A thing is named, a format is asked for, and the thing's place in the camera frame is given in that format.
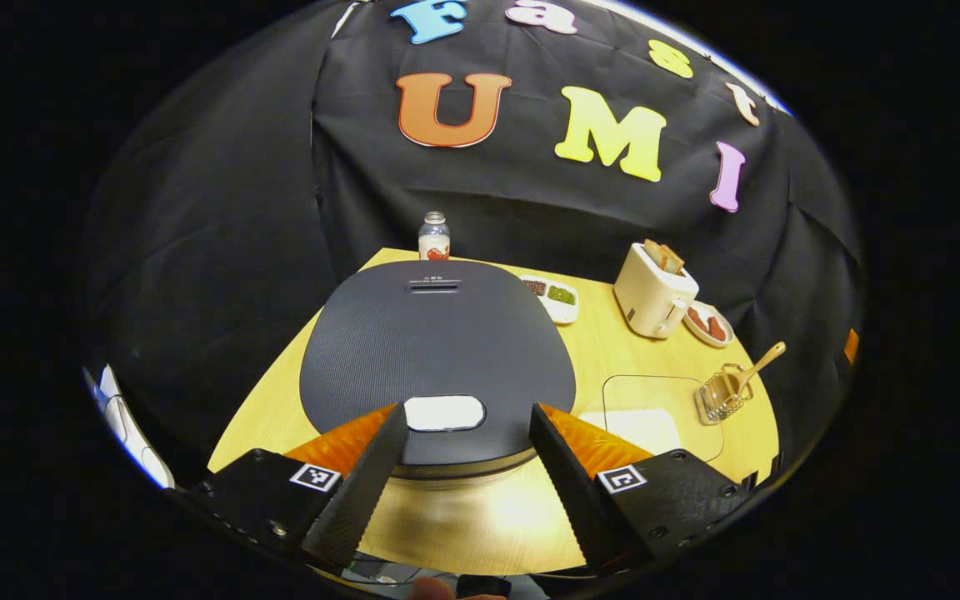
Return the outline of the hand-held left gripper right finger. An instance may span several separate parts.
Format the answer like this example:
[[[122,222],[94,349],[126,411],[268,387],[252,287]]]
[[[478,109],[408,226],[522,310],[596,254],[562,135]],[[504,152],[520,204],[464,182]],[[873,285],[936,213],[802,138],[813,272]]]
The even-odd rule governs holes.
[[[555,487],[587,568],[599,576],[667,566],[705,542],[749,500],[692,452],[647,449],[537,403],[529,437]]]

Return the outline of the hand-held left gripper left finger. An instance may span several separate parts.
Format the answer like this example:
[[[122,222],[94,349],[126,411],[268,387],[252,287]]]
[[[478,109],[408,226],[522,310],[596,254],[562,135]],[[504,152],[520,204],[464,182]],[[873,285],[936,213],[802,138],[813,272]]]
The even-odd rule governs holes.
[[[404,406],[394,403],[290,452],[253,448],[171,498],[262,555],[339,571],[352,562],[409,433]]]

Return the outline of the wooden spoon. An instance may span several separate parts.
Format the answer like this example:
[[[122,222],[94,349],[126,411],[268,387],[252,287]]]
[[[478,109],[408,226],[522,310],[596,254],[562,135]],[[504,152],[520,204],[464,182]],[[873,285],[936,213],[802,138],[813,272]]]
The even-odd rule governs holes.
[[[755,375],[758,375],[763,368],[776,360],[776,358],[782,356],[782,354],[785,353],[786,348],[788,348],[788,346],[786,346],[784,341],[777,342],[777,344],[774,344],[772,347],[770,347],[761,358],[755,361],[752,366],[744,368],[742,372],[732,373],[730,376],[732,391],[735,392],[736,395],[742,395],[743,388],[750,383],[751,379]]]

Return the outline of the dark grey rice cooker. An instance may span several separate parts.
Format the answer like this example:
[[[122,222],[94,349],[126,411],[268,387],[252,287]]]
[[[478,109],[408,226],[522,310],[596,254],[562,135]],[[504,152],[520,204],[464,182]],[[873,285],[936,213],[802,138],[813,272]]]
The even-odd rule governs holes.
[[[316,317],[298,374],[306,418],[327,433],[388,405],[410,427],[398,478],[472,478],[534,456],[537,403],[574,408],[557,324],[510,271],[469,261],[366,268]]]

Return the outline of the clear plastic box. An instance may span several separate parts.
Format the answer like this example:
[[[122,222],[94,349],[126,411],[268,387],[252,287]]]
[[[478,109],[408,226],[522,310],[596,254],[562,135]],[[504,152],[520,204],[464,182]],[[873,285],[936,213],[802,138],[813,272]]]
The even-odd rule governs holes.
[[[705,426],[698,418],[694,393],[701,381],[693,378],[617,375],[602,387],[602,416],[597,424],[607,430],[607,411],[663,409],[677,422],[683,451],[704,461],[720,456],[724,447],[720,425]]]

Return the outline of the small round plate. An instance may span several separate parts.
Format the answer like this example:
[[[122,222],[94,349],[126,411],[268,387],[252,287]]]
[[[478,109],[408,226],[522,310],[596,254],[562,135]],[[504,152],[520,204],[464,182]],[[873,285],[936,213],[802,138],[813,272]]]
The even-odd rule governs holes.
[[[696,327],[696,324],[691,322],[691,319],[688,316],[688,309],[692,307],[696,308],[697,311],[701,313],[705,319],[708,319],[710,315],[716,315],[717,319],[719,319],[721,322],[721,327],[723,327],[723,329],[727,331],[727,341],[717,342],[716,339],[709,337],[709,334],[707,335],[704,331],[698,330],[698,328]],[[732,341],[735,341],[735,338],[736,338],[735,332],[733,327],[731,326],[731,323],[728,322],[727,319],[725,319],[725,317],[717,310],[715,305],[707,304],[705,302],[701,302],[698,300],[692,301],[688,305],[685,317],[683,318],[683,323],[686,324],[688,330],[691,331],[693,335],[696,335],[696,337],[700,339],[700,341],[712,347],[717,347],[717,348],[727,347],[728,345],[731,345]]]

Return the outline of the white divided dish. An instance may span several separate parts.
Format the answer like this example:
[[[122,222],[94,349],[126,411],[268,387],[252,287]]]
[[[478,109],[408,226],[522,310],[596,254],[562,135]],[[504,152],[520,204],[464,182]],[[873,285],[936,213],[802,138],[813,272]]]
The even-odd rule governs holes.
[[[536,280],[538,281],[544,281],[548,286],[556,285],[556,286],[560,286],[560,288],[571,289],[572,292],[575,292],[577,296],[576,305],[565,305],[560,302],[552,302],[546,297],[546,295],[544,295],[543,297],[538,297],[537,295],[536,296],[537,296],[537,299],[540,300],[540,303],[543,304],[547,314],[550,316],[550,319],[552,319],[554,323],[571,324],[571,323],[574,323],[575,320],[578,318],[579,307],[580,307],[579,293],[574,287],[563,282],[550,280],[550,278],[533,276],[533,274],[525,274],[525,276],[521,276],[519,278],[521,278],[521,280],[523,280],[523,278],[536,278]]]

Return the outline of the white toaster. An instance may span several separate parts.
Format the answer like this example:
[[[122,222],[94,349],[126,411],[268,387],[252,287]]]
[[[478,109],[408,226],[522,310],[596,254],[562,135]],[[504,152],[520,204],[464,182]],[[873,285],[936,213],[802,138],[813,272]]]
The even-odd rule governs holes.
[[[663,271],[644,250],[630,246],[613,284],[614,296],[630,329],[641,337],[667,339],[696,300],[698,284],[687,271]]]

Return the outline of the small red label bottle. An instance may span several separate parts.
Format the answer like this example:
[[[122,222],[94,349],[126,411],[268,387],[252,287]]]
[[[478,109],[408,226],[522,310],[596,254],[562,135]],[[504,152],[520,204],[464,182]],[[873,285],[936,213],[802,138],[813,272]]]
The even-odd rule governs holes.
[[[451,237],[445,215],[439,210],[430,210],[424,215],[417,235],[417,252],[420,261],[448,261]]]

